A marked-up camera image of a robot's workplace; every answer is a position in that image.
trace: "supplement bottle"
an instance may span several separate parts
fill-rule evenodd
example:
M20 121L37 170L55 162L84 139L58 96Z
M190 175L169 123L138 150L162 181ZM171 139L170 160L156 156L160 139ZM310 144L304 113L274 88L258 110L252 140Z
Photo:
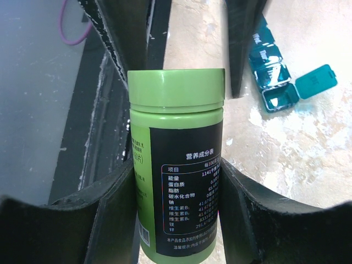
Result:
M139 232L158 264L216 243L224 69L128 72Z

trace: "gray wall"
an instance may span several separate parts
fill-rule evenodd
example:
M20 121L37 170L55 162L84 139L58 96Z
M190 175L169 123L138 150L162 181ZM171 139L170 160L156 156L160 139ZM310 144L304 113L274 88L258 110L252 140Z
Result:
M46 204L84 43L58 33L62 0L0 1L0 195ZM69 39L85 30L69 0Z

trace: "green bottle cap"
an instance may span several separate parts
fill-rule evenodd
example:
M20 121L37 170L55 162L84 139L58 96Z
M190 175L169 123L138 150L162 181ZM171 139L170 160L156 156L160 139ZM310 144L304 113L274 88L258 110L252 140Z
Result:
M221 108L224 69L128 71L131 108L147 113L194 113Z

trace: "pink cable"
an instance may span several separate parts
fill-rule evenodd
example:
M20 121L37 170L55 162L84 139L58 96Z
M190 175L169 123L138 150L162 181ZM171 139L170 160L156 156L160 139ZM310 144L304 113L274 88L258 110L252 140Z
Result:
M67 4L67 0L64 0L64 2L62 3L62 6L61 6L61 10L60 10L60 16L59 16L60 37L65 44L70 45L70 46L75 46L75 45L78 45L79 43L81 43L87 37L90 30L92 29L92 22L91 21L88 22L88 26L87 26L86 30L84 31L84 34L82 35L82 37L80 37L79 39L77 39L75 41L67 40L65 38L64 32L62 30L62 20L64 17L64 11L65 11L66 4Z

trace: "barcode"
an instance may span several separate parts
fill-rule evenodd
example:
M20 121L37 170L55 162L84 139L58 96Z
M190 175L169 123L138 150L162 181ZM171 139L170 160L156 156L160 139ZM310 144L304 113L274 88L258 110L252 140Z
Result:
M141 223L139 223L139 235L141 236L141 239L143 240L143 242L150 247L149 231L145 229Z

